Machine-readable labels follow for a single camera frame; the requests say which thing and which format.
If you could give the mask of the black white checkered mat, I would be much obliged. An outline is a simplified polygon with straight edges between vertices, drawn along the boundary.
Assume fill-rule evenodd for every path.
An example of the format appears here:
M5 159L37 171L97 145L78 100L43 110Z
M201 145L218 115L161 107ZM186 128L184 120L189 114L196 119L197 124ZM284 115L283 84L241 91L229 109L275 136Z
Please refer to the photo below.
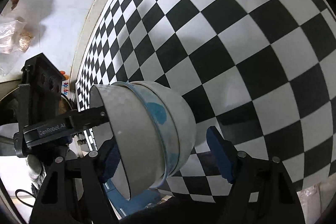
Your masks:
M178 92L197 124L164 194L228 195L210 126L252 157L279 157L296 190L335 174L335 17L324 0L108 0L77 78L78 107L88 108L94 84L137 80Z

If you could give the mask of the clear plastic bag with food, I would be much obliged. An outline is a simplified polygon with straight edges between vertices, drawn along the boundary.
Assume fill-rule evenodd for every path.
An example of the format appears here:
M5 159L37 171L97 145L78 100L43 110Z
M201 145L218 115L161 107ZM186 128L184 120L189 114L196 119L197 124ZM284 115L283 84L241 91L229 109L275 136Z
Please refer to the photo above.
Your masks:
M9 0L1 12L1 77L8 75L34 40L26 20L13 14L20 0Z

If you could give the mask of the colourful wall sticker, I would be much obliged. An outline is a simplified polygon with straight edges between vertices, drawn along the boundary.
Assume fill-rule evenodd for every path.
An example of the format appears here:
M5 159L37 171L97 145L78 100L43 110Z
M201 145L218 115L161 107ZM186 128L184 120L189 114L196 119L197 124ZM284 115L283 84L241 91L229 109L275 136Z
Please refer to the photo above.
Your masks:
M65 80L62 81L61 93L65 98L68 98L70 91L70 77L66 74L65 71L60 71L60 73L64 76Z

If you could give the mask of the white bowl floral pattern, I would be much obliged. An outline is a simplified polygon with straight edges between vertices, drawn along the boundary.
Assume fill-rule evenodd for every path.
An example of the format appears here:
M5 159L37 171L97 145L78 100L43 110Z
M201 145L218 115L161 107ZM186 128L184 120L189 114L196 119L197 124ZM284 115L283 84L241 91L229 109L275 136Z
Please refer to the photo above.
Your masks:
M117 81L113 85L130 89L140 100L154 124L158 138L161 141L165 163L164 173L150 186L151 188L157 188L161 186L169 176L175 174L182 159L177 126L175 125L173 116L158 93L144 83L125 83Z

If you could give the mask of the small white bowl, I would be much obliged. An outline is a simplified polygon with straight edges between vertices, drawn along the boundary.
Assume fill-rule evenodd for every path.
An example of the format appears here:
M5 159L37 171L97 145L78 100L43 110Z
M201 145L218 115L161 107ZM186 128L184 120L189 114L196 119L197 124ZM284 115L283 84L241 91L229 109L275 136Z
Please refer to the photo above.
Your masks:
M108 123L93 129L97 147L113 138L120 154L112 182L126 199L141 194L165 173L162 142L142 101L125 86L93 85L89 106L104 106Z

